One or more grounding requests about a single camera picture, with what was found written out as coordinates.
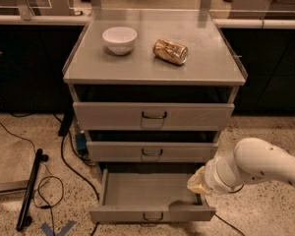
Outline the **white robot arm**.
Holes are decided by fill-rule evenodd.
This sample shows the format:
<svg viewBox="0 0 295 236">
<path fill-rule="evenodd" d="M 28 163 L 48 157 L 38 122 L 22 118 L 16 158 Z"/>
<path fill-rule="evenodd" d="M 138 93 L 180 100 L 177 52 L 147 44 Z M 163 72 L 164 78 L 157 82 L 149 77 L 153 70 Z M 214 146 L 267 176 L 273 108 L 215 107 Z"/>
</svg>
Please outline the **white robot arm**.
<svg viewBox="0 0 295 236">
<path fill-rule="evenodd" d="M 295 156 L 264 140 L 246 138 L 231 153 L 216 156 L 198 169 L 187 188 L 196 194 L 222 195 L 270 180 L 295 188 Z"/>
</svg>

